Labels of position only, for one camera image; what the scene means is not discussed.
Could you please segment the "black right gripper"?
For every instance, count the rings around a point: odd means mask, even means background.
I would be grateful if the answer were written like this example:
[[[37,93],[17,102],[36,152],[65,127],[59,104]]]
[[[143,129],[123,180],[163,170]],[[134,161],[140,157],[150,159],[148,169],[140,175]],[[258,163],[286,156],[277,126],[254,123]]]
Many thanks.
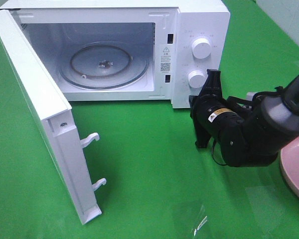
[[[220,80],[221,72],[215,69],[207,70],[207,80],[198,96],[189,96],[190,116],[193,120],[197,148],[206,148],[211,136],[217,136],[224,127],[216,119],[210,117],[218,109],[226,108],[222,97]]]

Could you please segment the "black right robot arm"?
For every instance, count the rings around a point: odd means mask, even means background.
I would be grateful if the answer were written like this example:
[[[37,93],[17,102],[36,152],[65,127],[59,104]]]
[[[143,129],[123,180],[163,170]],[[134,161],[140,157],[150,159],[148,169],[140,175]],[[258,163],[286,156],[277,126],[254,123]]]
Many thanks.
[[[208,70],[197,96],[189,97],[196,146],[220,146],[224,166],[267,166],[299,136],[299,75],[286,87],[250,100],[223,98],[220,72]]]

